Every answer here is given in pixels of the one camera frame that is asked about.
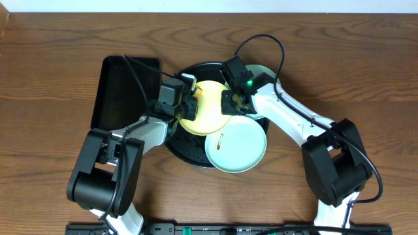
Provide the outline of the yellow plate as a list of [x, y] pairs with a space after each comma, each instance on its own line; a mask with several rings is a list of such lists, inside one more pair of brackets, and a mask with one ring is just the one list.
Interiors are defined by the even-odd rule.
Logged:
[[196, 87], [193, 95], [198, 100], [196, 118], [194, 121], [182, 119], [180, 125], [191, 134], [205, 136], [222, 129], [231, 118], [221, 113], [221, 93], [228, 88], [212, 80], [197, 82]]

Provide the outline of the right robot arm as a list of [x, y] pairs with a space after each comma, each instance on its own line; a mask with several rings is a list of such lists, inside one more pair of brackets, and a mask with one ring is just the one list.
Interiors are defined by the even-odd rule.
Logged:
[[318, 198], [314, 220], [327, 233], [349, 229], [349, 217], [366, 182], [378, 171], [368, 158], [355, 124], [325, 118], [292, 98], [277, 76], [240, 72], [224, 74], [224, 114], [259, 114], [276, 124], [301, 148], [306, 181]]

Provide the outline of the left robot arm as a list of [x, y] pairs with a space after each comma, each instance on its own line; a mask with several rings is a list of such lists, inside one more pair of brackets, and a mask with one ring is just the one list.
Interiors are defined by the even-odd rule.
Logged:
[[67, 198], [94, 213], [110, 234], [140, 234], [133, 197], [142, 156], [174, 134], [171, 117], [141, 117], [114, 131], [91, 129], [67, 185]]

